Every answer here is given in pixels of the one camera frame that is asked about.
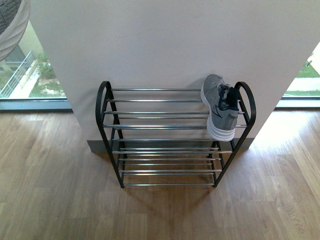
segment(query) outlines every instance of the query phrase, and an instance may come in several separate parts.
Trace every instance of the shoe rack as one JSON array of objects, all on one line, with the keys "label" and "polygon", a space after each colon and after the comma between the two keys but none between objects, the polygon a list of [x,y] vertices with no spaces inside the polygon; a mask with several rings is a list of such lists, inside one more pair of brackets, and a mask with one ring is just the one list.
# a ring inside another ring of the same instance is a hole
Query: shoe rack
[{"label": "shoe rack", "polygon": [[234,87],[240,90],[238,123],[243,118],[244,124],[236,126],[240,138],[225,147],[207,134],[200,89],[112,88],[103,81],[95,118],[121,188],[217,187],[256,120],[251,89],[245,82]]}]

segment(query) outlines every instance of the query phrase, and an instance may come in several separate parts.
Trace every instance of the wooden floor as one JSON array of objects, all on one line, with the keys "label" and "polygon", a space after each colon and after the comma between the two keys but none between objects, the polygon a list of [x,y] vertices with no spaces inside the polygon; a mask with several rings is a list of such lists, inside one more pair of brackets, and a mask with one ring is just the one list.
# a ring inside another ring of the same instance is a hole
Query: wooden floor
[{"label": "wooden floor", "polygon": [[73,114],[2,113],[0,239],[319,240],[319,126],[273,112],[216,189],[121,189]]}]

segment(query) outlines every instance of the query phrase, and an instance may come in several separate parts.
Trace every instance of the sneaker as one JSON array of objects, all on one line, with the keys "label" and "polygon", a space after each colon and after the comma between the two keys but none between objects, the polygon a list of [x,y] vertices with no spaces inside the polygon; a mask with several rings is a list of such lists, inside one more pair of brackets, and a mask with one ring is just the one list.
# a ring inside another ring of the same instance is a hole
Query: sneaker
[{"label": "sneaker", "polygon": [[226,84],[222,76],[209,75],[201,88],[201,100],[210,109],[206,128],[215,140],[228,142],[235,137],[239,90]]}]

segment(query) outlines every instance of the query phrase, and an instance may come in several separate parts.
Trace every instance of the glass window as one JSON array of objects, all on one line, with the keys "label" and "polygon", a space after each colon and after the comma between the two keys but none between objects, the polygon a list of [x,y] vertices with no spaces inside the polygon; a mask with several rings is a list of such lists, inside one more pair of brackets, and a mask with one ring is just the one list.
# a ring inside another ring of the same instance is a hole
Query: glass window
[{"label": "glass window", "polygon": [[0,98],[66,98],[30,22],[18,46],[0,62]]},{"label": "glass window", "polygon": [[320,43],[293,80],[284,98],[320,97]]}]

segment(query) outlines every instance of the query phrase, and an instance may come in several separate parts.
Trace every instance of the lamp shade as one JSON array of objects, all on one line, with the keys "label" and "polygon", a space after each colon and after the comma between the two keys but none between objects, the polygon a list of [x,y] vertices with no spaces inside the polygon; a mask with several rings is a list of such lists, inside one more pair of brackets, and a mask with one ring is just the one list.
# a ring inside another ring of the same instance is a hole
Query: lamp shade
[{"label": "lamp shade", "polygon": [[29,17],[30,0],[0,0],[0,62],[20,42]]}]

